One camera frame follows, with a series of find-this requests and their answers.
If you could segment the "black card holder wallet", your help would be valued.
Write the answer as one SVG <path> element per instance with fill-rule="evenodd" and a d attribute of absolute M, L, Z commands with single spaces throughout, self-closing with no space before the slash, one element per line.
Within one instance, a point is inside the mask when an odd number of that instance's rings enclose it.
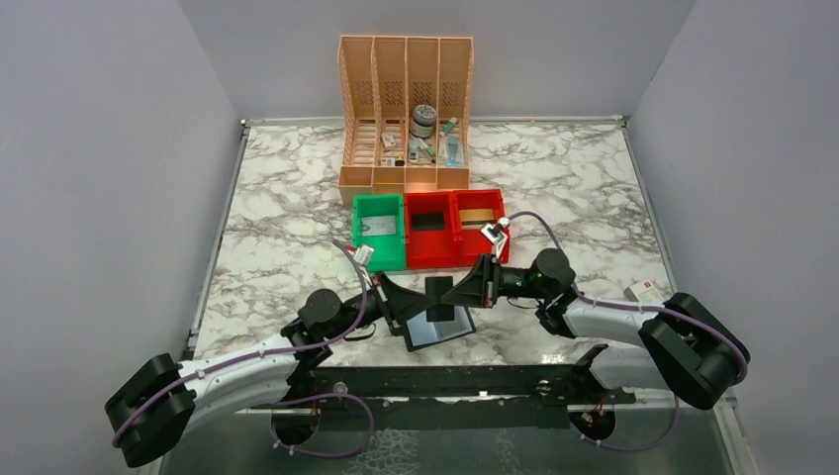
<path fill-rule="evenodd" d="M 466 307 L 436 305 L 406 321 L 404 341 L 408 352 L 414 352 L 475 331 Z"/>

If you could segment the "black credit card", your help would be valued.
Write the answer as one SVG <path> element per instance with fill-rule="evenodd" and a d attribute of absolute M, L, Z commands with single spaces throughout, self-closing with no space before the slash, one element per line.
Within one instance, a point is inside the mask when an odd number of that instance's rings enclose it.
<path fill-rule="evenodd" d="M 452 289 L 452 276 L 426 277 L 424 280 L 425 293 L 433 299 L 433 305 L 426 310 L 426 320 L 430 323 L 448 323 L 455 320 L 452 305 L 444 304 L 441 298 Z"/>

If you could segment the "red plastic bin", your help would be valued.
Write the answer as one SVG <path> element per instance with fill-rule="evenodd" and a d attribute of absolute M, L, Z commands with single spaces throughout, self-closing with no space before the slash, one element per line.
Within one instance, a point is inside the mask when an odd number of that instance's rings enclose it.
<path fill-rule="evenodd" d="M 454 267 L 456 238 L 451 192 L 407 193 L 406 260 L 409 269 Z"/>
<path fill-rule="evenodd" d="M 457 230 L 460 233 L 460 257 L 465 266 L 472 266 L 480 254 L 493 253 L 492 245 L 481 235 L 481 229 L 464 230 L 460 224 L 459 211 L 462 209 L 492 209 L 497 220 L 505 212 L 504 197 L 499 189 L 459 190 L 453 193 L 455 216 L 458 219 Z"/>

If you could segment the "green plastic bin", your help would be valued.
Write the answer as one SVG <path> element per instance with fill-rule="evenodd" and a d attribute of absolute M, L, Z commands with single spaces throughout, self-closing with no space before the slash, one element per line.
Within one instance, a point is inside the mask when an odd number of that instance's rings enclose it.
<path fill-rule="evenodd" d="M 402 194 L 359 195 L 353 199 L 352 244 L 373 249 L 370 271 L 408 268 Z"/>

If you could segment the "gold credit card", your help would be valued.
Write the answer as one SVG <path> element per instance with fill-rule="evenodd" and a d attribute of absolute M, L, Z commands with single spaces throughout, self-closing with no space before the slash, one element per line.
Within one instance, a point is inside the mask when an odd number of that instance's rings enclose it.
<path fill-rule="evenodd" d="M 491 225 L 497 221 L 492 209 L 462 209 L 459 211 L 459 218 L 464 230 L 479 230 L 483 226 Z"/>

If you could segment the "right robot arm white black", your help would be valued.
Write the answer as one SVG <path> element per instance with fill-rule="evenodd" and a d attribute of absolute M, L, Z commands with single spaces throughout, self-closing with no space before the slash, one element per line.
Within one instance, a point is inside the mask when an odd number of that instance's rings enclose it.
<path fill-rule="evenodd" d="M 575 279 L 559 248 L 541 250 L 527 268 L 505 267 L 483 254 L 440 301 L 490 309 L 501 297 L 532 299 L 550 334 L 620 342 L 591 363 L 604 388 L 668 389 L 708 410 L 747 375 L 745 346 L 692 295 L 680 292 L 659 305 L 596 300 L 579 291 Z"/>

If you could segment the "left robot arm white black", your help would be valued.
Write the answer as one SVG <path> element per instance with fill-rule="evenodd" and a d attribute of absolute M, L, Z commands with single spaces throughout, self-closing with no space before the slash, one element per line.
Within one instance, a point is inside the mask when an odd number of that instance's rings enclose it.
<path fill-rule="evenodd" d="M 144 363 L 105 403 L 112 444 L 137 468 L 171 450 L 213 418 L 284 398 L 328 359 L 330 345 L 380 319 L 402 324 L 436 305 L 435 297 L 401 287 L 377 272 L 360 294 L 341 300 L 313 292 L 278 334 L 226 355 L 177 362 L 168 353 Z"/>

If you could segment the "black card in red bin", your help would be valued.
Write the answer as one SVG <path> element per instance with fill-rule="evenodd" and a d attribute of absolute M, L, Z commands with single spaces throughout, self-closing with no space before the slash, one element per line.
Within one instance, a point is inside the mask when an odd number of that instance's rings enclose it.
<path fill-rule="evenodd" d="M 438 232 L 447 228 L 445 215 L 443 213 L 417 213 L 411 215 L 411 231 Z"/>

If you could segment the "blue packaged item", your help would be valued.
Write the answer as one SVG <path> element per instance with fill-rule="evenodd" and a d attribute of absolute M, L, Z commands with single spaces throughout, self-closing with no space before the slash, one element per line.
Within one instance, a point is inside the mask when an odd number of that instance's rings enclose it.
<path fill-rule="evenodd" d="M 439 138 L 439 159 L 438 163 L 445 167 L 463 167 L 464 160 L 460 139 L 455 135 L 441 136 Z"/>

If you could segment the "small white box red label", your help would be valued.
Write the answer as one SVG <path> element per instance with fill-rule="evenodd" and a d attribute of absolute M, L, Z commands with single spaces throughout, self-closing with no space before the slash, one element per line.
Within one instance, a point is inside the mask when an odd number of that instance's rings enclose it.
<path fill-rule="evenodd" d="M 660 305 L 668 296 L 651 280 L 637 281 L 626 287 L 623 291 L 629 302 Z"/>

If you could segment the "green marker pen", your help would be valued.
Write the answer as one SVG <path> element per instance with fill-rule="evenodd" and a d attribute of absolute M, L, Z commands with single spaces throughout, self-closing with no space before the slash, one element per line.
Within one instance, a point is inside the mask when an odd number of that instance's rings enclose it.
<path fill-rule="evenodd" d="M 434 149 L 425 140 L 415 139 L 415 142 L 418 144 L 418 149 L 427 157 L 427 160 L 430 163 L 436 163 Z"/>

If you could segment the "small white box in organizer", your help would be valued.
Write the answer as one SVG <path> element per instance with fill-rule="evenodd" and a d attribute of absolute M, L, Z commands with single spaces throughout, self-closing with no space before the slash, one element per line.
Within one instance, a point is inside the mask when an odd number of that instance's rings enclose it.
<path fill-rule="evenodd" d="M 381 141 L 385 149 L 390 149 L 397 146 L 397 141 L 392 133 L 385 132 L 381 134 Z"/>

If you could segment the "green capped tube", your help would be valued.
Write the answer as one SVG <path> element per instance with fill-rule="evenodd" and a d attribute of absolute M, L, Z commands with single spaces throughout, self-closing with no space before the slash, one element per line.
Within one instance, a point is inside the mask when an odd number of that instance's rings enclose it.
<path fill-rule="evenodd" d="M 458 119 L 456 117 L 451 117 L 446 124 L 440 129 L 439 135 L 441 137 L 447 136 L 457 125 Z"/>

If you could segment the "peach desk file organizer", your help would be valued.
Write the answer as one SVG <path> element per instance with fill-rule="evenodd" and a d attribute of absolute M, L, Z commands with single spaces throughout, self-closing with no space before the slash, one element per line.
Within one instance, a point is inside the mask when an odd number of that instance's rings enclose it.
<path fill-rule="evenodd" d="M 344 206 L 367 194 L 460 190 L 470 186 L 469 126 L 474 41 L 470 37 L 343 36 L 337 65 L 344 111 L 345 141 L 338 174 Z M 436 153 L 430 163 L 419 151 L 409 162 L 413 110 L 428 104 L 437 111 L 433 135 L 424 139 Z M 460 139 L 463 167 L 438 163 L 439 131 L 458 119 L 449 133 Z M 381 134 L 392 133 L 397 146 L 385 149 Z M 403 167 L 385 167 L 385 156 L 401 155 Z"/>

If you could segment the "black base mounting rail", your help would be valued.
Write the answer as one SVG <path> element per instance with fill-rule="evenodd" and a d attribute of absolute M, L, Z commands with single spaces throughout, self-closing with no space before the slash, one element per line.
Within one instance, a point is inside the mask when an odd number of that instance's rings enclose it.
<path fill-rule="evenodd" d="M 364 399 L 489 396 L 534 397 L 537 401 L 593 406 L 633 404 L 621 389 L 607 390 L 584 367 L 557 365 L 322 366 L 301 379 L 285 398 L 326 393 L 337 383 Z"/>

